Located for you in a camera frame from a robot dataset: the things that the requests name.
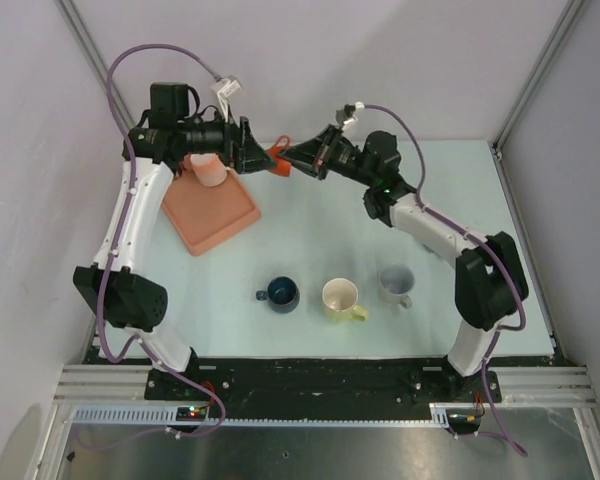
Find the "small orange mug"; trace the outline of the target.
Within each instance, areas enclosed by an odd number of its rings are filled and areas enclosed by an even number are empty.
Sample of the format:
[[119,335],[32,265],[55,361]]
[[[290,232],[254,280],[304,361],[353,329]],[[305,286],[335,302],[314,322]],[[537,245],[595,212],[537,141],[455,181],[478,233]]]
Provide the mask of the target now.
[[281,157],[281,152],[290,146],[291,137],[289,135],[282,135],[267,150],[269,156],[275,161],[275,166],[269,169],[270,173],[280,177],[289,177],[291,175],[291,163]]

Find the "pale yellow mug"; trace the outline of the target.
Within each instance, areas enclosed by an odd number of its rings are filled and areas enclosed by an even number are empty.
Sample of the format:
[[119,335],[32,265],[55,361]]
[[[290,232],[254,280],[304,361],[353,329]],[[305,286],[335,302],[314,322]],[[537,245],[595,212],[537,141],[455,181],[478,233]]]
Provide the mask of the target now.
[[325,313],[333,322],[366,321],[369,318],[368,310],[359,304],[358,288],[350,280],[329,280],[322,289],[321,298]]

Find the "dark blue striped mug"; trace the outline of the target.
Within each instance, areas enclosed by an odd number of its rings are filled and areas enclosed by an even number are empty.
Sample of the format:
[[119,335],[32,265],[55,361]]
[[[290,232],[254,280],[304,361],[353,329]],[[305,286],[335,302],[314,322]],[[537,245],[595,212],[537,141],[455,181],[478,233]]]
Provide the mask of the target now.
[[278,276],[273,278],[264,290],[258,290],[255,298],[266,302],[272,311],[286,314],[298,306],[300,291],[294,280],[287,276]]

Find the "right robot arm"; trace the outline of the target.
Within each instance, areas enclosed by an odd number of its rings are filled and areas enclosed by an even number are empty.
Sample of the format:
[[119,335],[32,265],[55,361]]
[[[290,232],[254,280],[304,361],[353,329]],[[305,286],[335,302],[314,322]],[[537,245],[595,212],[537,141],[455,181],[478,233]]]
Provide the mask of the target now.
[[513,238],[461,226],[426,204],[403,178],[398,140],[386,131],[370,133],[363,147],[357,147],[340,128],[328,126],[313,139],[282,149],[279,156],[318,180],[336,173],[364,185],[370,218],[410,235],[454,269],[454,302],[462,322],[446,356],[452,369],[441,379],[449,398],[466,400],[478,388],[476,373],[488,364],[508,327],[505,318],[526,317],[522,303],[529,287]]

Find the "light grey footed mug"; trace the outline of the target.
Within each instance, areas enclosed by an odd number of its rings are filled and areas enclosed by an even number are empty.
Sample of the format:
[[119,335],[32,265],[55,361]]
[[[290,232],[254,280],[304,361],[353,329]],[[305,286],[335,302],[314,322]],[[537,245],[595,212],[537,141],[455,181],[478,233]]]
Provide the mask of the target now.
[[389,265],[378,275],[378,295],[387,304],[411,308],[413,302],[410,292],[414,285],[414,273],[403,264]]

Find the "large pink mug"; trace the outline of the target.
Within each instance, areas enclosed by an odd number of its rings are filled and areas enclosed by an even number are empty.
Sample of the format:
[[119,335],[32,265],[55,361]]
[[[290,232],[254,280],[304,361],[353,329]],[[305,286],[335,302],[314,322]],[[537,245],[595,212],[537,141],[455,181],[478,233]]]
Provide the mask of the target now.
[[186,160],[198,181],[205,187],[213,188],[221,185],[228,176],[227,167],[214,153],[191,154]]

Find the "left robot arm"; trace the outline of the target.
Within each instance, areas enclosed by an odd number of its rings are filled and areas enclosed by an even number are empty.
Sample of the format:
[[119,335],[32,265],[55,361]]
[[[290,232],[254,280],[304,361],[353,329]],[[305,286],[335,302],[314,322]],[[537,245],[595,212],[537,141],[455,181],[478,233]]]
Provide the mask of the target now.
[[189,366],[193,350],[168,320],[168,292],[148,279],[146,260],[161,210],[195,255],[259,218],[238,177],[277,165],[253,138],[248,119],[231,115],[229,98],[240,88],[234,77],[218,79],[216,112],[206,120],[189,85],[151,85],[149,109],[122,131],[122,180],[105,238],[91,266],[73,274],[98,329],[129,334],[157,368],[171,370],[167,387],[181,399],[200,391],[202,376]]

